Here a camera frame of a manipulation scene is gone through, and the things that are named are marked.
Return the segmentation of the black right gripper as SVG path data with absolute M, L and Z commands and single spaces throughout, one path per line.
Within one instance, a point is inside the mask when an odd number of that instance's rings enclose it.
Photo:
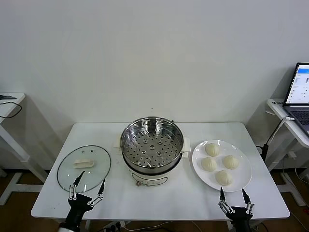
M 219 207 L 226 214 L 226 216 L 232 221 L 232 224 L 237 232 L 251 232 L 249 221 L 253 217 L 254 203 L 251 202 L 249 195 L 245 189 L 242 189 L 242 195 L 246 204 L 245 207 L 232 206 L 230 207 L 225 199 L 223 188 L 220 187 L 219 195 Z

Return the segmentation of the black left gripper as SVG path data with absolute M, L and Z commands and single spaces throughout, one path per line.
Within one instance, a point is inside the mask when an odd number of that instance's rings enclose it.
M 92 210 L 93 206 L 103 200 L 105 179 L 103 179 L 95 199 L 76 193 L 76 188 L 80 183 L 84 173 L 85 171 L 82 171 L 81 174 L 75 178 L 73 184 L 69 185 L 68 203 L 70 205 L 70 211 L 65 220 L 65 222 L 68 222 L 69 224 L 81 224 L 85 212 Z

